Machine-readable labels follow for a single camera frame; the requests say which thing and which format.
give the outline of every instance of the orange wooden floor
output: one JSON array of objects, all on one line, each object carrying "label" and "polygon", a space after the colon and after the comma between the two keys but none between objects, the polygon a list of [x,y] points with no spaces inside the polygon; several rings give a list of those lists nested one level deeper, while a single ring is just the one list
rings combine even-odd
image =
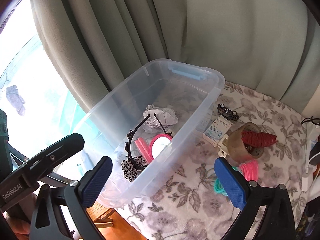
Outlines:
[{"label": "orange wooden floor", "polygon": [[113,213],[109,218],[113,219],[113,227],[99,229],[106,240],[147,240],[117,212]]}]

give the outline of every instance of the plastic storage bin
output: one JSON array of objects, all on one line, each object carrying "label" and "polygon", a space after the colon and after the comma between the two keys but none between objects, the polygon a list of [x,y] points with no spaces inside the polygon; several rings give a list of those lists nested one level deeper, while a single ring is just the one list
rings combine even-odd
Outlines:
[{"label": "plastic storage bin", "polygon": [[[98,201],[105,206],[122,207],[135,197],[156,193],[182,164],[185,149],[195,141],[195,131],[204,132],[208,124],[205,117],[211,116],[224,83],[223,75],[216,70],[157,59],[106,95],[74,130],[85,140],[84,150],[79,153],[87,163],[85,170],[103,155],[113,161],[113,171]],[[135,181],[129,182],[120,166],[127,155],[124,142],[128,141],[129,130],[143,119],[142,113],[149,104],[174,109],[179,122],[170,128],[176,134]]]}]

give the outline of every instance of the floral tablecloth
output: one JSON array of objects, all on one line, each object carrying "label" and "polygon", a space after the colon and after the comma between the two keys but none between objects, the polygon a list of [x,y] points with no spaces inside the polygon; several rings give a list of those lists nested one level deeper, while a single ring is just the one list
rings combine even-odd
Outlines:
[{"label": "floral tablecloth", "polygon": [[[226,82],[218,103],[240,116],[229,132],[245,122],[254,122],[262,131],[277,135],[278,142],[265,148],[258,159],[258,182],[266,187],[280,183],[287,186],[297,226],[307,199],[307,193],[301,191],[306,144],[301,115],[274,98],[230,82]],[[217,157],[217,149],[198,138],[186,162],[154,196],[135,198],[117,212],[149,240],[221,239],[239,209],[212,189]],[[237,166],[232,159],[228,161]],[[263,211],[261,207],[247,239],[254,236]]]}]

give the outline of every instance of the curtain fold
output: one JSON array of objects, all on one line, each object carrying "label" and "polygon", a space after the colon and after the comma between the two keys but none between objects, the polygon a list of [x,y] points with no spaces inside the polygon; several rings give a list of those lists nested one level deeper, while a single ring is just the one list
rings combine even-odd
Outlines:
[{"label": "curtain fold", "polygon": [[319,25],[301,0],[31,3],[44,48],[85,111],[164,57],[216,69],[300,113],[319,85]]}]

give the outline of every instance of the tape roll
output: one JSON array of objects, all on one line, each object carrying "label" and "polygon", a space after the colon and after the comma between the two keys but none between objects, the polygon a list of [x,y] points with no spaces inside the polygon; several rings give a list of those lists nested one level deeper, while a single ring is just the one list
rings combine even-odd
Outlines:
[{"label": "tape roll", "polygon": [[253,122],[248,122],[229,135],[227,149],[230,157],[238,163],[258,159],[261,157],[264,151],[264,148],[255,147],[251,147],[247,150],[243,141],[241,140],[241,133],[243,131],[261,132],[260,128],[256,124]]}]

